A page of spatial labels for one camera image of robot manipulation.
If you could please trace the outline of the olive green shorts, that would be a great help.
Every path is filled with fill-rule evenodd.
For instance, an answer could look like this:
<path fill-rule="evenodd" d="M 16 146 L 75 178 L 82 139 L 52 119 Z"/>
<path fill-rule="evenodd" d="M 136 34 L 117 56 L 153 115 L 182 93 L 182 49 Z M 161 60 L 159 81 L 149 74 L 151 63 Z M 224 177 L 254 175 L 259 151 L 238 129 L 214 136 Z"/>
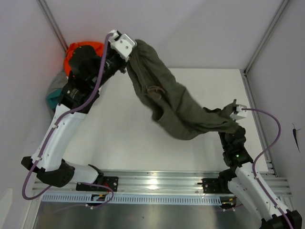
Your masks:
<path fill-rule="evenodd" d="M 202 107 L 176 81 L 152 46 L 140 39 L 136 42 L 127 72 L 135 94 L 150 108 L 155 123 L 179 140 L 192 140 L 208 132 L 236 132 L 239 125 L 230 118 L 235 101 L 223 109 Z"/>

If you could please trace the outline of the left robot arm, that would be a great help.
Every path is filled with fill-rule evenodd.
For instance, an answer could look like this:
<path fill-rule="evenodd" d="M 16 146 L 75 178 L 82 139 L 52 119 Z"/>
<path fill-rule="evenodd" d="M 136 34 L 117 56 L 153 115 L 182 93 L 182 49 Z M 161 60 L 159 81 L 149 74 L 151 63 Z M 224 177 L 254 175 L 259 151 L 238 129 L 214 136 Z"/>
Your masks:
<path fill-rule="evenodd" d="M 55 113 L 43 142 L 21 164 L 49 187 L 63 187 L 70 182 L 86 183 L 91 190 L 103 186 L 103 173 L 92 165 L 77 165 L 63 159 L 66 148 L 79 124 L 100 96 L 100 88 L 117 71 L 123 72 L 132 48 L 104 46 L 97 52 L 91 45 L 74 48 L 67 54 L 68 80 L 59 92 Z"/>

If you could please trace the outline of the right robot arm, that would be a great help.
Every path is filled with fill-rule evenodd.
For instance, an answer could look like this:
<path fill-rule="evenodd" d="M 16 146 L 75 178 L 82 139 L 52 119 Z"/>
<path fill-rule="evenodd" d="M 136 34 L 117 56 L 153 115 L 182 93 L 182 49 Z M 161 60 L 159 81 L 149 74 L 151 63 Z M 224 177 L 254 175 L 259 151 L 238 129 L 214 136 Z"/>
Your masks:
<path fill-rule="evenodd" d="M 256 219 L 262 229 L 300 229 L 302 216 L 290 210 L 256 171 L 256 161 L 248 154 L 245 129 L 234 134 L 219 133 L 227 170 L 220 172 L 218 188 L 231 192 Z"/>

